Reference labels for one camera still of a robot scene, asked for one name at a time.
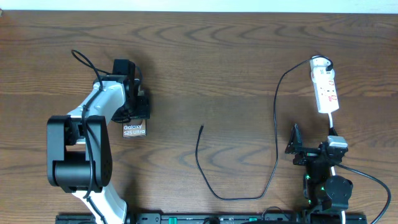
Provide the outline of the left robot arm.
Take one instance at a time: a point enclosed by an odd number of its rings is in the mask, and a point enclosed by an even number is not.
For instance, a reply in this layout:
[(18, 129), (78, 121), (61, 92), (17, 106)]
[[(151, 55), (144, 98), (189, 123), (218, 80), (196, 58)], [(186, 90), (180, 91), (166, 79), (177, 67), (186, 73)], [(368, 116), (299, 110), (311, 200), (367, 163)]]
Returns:
[(133, 122), (141, 129), (149, 118), (141, 82), (134, 75), (100, 76), (75, 109), (47, 121), (48, 181), (85, 204), (91, 212), (88, 223), (134, 223), (128, 203), (111, 182), (108, 124)]

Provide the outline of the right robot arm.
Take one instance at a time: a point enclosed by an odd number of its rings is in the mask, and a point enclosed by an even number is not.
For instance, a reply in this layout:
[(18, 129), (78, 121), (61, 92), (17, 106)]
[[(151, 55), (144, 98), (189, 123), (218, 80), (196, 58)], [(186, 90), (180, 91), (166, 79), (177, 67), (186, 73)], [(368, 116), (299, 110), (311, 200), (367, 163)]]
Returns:
[(329, 129), (326, 140), (318, 147), (303, 146), (297, 125), (294, 125), (286, 154), (293, 154), (293, 164), (304, 166), (303, 194), (309, 207), (301, 214), (302, 223), (345, 223), (345, 211), (352, 195), (352, 181), (336, 175), (332, 169), (342, 162), (348, 152), (348, 143)]

